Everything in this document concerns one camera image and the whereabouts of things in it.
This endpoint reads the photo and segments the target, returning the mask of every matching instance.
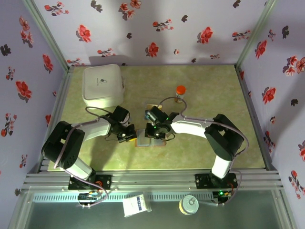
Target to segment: cable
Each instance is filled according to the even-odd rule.
[[[174,99],[174,98],[175,98],[175,97],[168,97],[168,98],[163,99],[163,100],[159,103],[158,107],[159,107],[165,100]],[[224,128],[227,128],[227,129],[229,129],[229,130],[232,130],[232,131],[238,133],[238,134],[244,139],[244,141],[246,141],[246,146],[245,146],[245,148],[244,148],[243,150],[241,150],[240,152],[238,152],[238,153],[236,153],[236,154],[234,155],[234,158],[233,158],[232,163],[231,163],[230,168],[229,168],[229,171],[230,171],[231,168],[232,168],[232,166],[233,166],[233,163],[234,163],[235,159],[237,158],[237,156],[239,156],[241,153],[245,152],[245,151],[249,148],[249,140],[248,140],[248,138],[247,138],[241,131],[239,131],[239,130],[237,130],[237,129],[235,129],[235,128],[229,126],[229,125],[226,125],[226,124],[218,123],[218,122],[211,121],[211,120],[207,120],[207,119],[186,118],[186,116],[183,115],[183,112],[186,110],[187,104],[186,104],[186,101],[185,101],[184,99],[180,99],[180,100],[181,100],[181,101],[184,103],[184,105],[185,105],[184,109],[180,112],[180,115],[181,115],[184,119],[189,119],[189,120],[194,120],[194,121],[204,121],[204,122],[209,122],[209,123],[211,123],[211,124],[220,125],[220,126],[222,126],[222,127],[224,127]],[[241,173],[239,170],[235,170],[235,171],[238,172],[238,173],[240,174],[240,182],[239,182],[239,184],[237,185],[237,188],[235,189],[235,191],[233,192],[233,195],[231,195],[231,197],[226,201],[225,204],[228,204],[228,203],[231,202],[231,200],[234,198],[234,196],[235,196],[235,194],[236,194],[237,190],[239,189],[240,184],[241,184],[241,182],[242,182],[242,178],[243,178],[242,173]]]
[[[61,152],[59,153],[59,155],[58,155],[58,157],[57,157],[57,159],[56,159],[56,161],[55,161],[54,168],[57,168],[57,165],[58,165],[59,161],[61,160],[61,157],[62,157],[62,155],[63,155],[63,152],[65,151],[65,148],[66,148],[66,146],[67,146],[68,140],[69,140],[69,138],[70,138],[72,132],[73,132],[75,129],[77,129],[78,127],[80,127],[80,126],[88,125],[88,124],[92,124],[92,123],[96,123],[96,122],[98,122],[98,121],[100,120],[100,116],[99,116],[98,114],[93,113],[93,112],[91,112],[91,111],[88,111],[89,108],[99,109],[99,110],[102,110],[102,111],[105,111],[105,112],[108,112],[109,114],[111,114],[111,112],[109,112],[109,111],[107,111],[107,110],[105,110],[105,109],[102,109],[102,108],[99,108],[99,107],[94,107],[94,106],[87,106],[87,107],[85,108],[86,112],[90,113],[91,115],[96,116],[97,119],[92,120],[92,121],[89,121],[89,122],[84,122],[84,123],[78,124],[78,125],[76,125],[75,127],[73,127],[73,128],[69,131],[69,133],[68,133],[68,135],[67,135],[67,137],[66,137],[66,141],[65,141],[65,143],[63,144],[63,147],[61,148]]]
[[[171,134],[173,135],[173,137],[172,137],[172,138],[170,138],[170,139],[164,140],[164,142],[171,141],[171,140],[173,140],[173,139],[176,137],[176,135],[174,135],[173,133],[171,133]]]
[[[205,204],[205,205],[210,205],[210,206],[214,206],[214,207],[218,207],[218,204],[215,201],[210,202],[206,202],[206,201],[201,201],[199,200],[198,203],[200,204]]]
[[[110,111],[107,111],[107,110],[105,110],[105,109],[103,109],[103,108],[99,108],[99,107],[95,107],[95,106],[87,106],[87,107],[85,108],[86,112],[90,113],[91,115],[97,116],[97,117],[100,117],[100,116],[99,116],[98,114],[96,114],[96,113],[93,113],[93,112],[91,112],[91,111],[88,111],[88,109],[98,109],[98,110],[107,112],[107,113],[109,113],[109,114],[112,114]]]
[[[107,140],[107,138],[110,136],[111,134],[108,134],[104,139],[106,140],[106,141],[118,141],[118,139],[108,139]]]
[[[232,199],[235,197],[236,193],[237,193],[237,190],[239,189],[240,187],[240,184],[242,182],[242,179],[243,179],[243,174],[239,171],[239,170],[233,170],[233,172],[238,172],[240,174],[240,180],[239,180],[239,183],[237,185],[237,188],[235,189],[235,191],[233,192],[233,195],[231,195],[231,197],[224,203],[225,205],[230,203],[232,201]]]
[[[233,190],[234,190],[234,186],[232,185],[232,183],[228,183],[230,186],[231,186],[231,191],[230,192],[228,192],[228,193],[232,193],[233,192]]]
[[[159,103],[158,107],[159,107],[165,100],[174,99],[174,98],[176,98],[176,97],[167,97],[167,98],[163,99],[163,100]],[[222,126],[222,127],[224,127],[224,128],[227,128],[227,129],[229,129],[229,130],[232,130],[232,131],[238,133],[238,134],[244,139],[244,141],[246,141],[246,146],[245,146],[245,148],[244,148],[243,150],[241,150],[240,152],[238,152],[238,153],[236,153],[236,154],[234,155],[234,158],[233,158],[232,163],[231,163],[231,166],[230,166],[230,169],[231,169],[231,167],[232,167],[232,165],[233,165],[233,162],[234,162],[234,160],[236,159],[236,157],[237,157],[238,155],[240,155],[241,153],[245,152],[245,151],[249,148],[249,140],[248,140],[248,138],[247,138],[241,131],[239,131],[239,130],[237,130],[237,129],[235,129],[235,128],[229,126],[229,125],[226,125],[226,124],[222,124],[222,123],[219,123],[219,122],[211,121],[211,120],[208,120],[208,119],[187,118],[185,115],[183,115],[183,112],[184,112],[184,111],[186,110],[186,108],[187,108],[186,101],[185,101],[184,99],[180,99],[180,100],[181,100],[181,101],[184,103],[184,105],[185,105],[185,106],[184,106],[184,109],[180,112],[180,115],[181,115],[184,119],[189,119],[189,120],[194,120],[194,121],[204,121],[204,122],[209,122],[209,123],[211,123],[211,124],[220,125],[220,126]]]
[[[77,179],[77,180],[79,180],[79,181],[81,181],[81,182],[83,182],[83,183],[85,183],[85,184],[87,184],[87,185],[91,185],[91,186],[97,187],[98,189],[103,190],[103,192],[105,193],[104,198],[102,198],[101,200],[96,201],[96,202],[94,202],[94,203],[92,203],[92,204],[84,205],[84,204],[79,203],[83,208],[90,208],[90,207],[93,207],[94,205],[98,205],[99,203],[102,203],[104,200],[106,200],[106,199],[108,198],[108,193],[107,193],[107,191],[106,191],[102,186],[99,186],[99,185],[97,185],[97,184],[94,184],[94,183],[91,183],[91,182],[86,181],[86,180],[84,180],[84,179],[81,179],[81,178],[79,178],[79,177],[76,177],[75,175],[73,175],[72,173],[70,173],[69,171],[67,171],[66,169],[64,169],[64,171],[65,171],[66,173],[70,174],[71,176],[73,176],[75,179]]]

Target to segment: glass panel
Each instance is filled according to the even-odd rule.
[[[281,228],[270,191],[240,191],[225,207],[201,204],[183,215],[178,202],[152,202],[152,212],[124,217],[122,203],[101,203],[82,209],[77,203],[33,203],[28,229],[278,229]]]

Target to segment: small bottle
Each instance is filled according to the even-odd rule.
[[[175,102],[176,103],[182,103],[182,100],[184,98],[186,88],[183,85],[179,85],[176,89],[176,98]]]

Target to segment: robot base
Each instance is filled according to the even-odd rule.
[[[95,175],[94,179],[90,180],[90,182],[96,183],[106,190],[110,190],[111,178],[111,175]],[[95,186],[87,185],[74,177],[70,177],[68,190],[98,190],[98,188]]]
[[[213,174],[195,174],[195,182],[197,189],[206,189],[206,188],[221,188],[221,189],[230,189],[231,184],[234,188],[237,187],[237,179],[235,173],[229,173],[225,176],[224,179],[218,179],[213,176]]]

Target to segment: white plastic container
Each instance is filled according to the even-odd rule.
[[[82,98],[87,106],[118,106],[124,100],[120,67],[109,64],[86,68],[82,75]]]

